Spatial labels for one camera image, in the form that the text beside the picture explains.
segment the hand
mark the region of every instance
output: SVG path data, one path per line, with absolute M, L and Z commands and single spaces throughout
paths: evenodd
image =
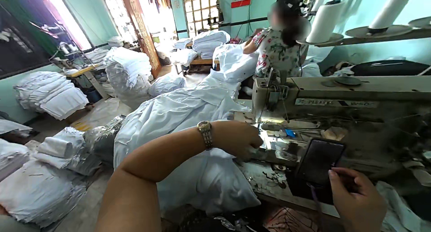
M 256 34 L 262 32 L 263 28 L 256 28 L 252 36 L 255 36 Z
M 211 122 L 213 145 L 239 158 L 249 158 L 250 147 L 259 148 L 263 141 L 259 130 L 239 121 Z
M 349 193 L 338 174 L 354 178 L 358 193 Z M 329 170 L 332 194 L 344 226 L 350 232 L 379 232 L 387 205 L 375 186 L 362 173 L 347 168 Z

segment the wooden door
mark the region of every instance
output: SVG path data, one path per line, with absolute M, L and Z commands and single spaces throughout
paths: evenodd
M 146 53 L 150 58 L 150 64 L 153 67 L 151 73 L 154 79 L 159 75 L 162 65 L 160 64 L 159 57 L 154 47 L 153 39 L 150 32 L 147 31 L 143 22 L 143 12 L 139 0 L 123 0 L 127 13 L 132 21 L 138 41 L 141 44 L 143 53 Z

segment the blue object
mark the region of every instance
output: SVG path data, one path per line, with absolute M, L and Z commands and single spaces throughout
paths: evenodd
M 286 135 L 291 136 L 291 137 L 296 137 L 295 133 L 292 130 L 285 129 L 285 131 L 286 131 Z

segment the window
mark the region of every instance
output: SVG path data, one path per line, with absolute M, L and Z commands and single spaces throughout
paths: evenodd
M 105 0 L 105 3 L 121 37 L 129 43 L 136 41 L 136 33 L 123 0 Z
M 63 0 L 0 0 L 0 22 L 0 79 L 92 48 Z
M 217 0 L 184 0 L 184 9 L 190 37 L 196 36 L 201 29 L 218 28 L 218 24 L 210 25 L 210 21 L 218 22 Z

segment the phone screen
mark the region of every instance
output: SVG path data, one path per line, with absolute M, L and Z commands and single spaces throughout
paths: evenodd
M 299 165 L 297 178 L 318 185 L 329 181 L 328 170 L 334 167 L 344 151 L 344 145 L 314 139 Z

